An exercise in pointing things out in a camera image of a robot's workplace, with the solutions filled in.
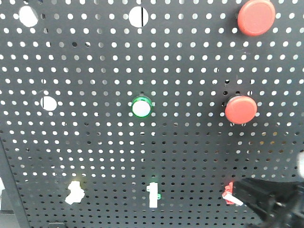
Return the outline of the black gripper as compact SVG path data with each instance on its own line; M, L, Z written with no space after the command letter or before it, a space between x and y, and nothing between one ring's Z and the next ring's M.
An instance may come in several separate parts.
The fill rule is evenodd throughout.
M243 178L233 183L233 196L252 209L266 228L304 227L303 182Z

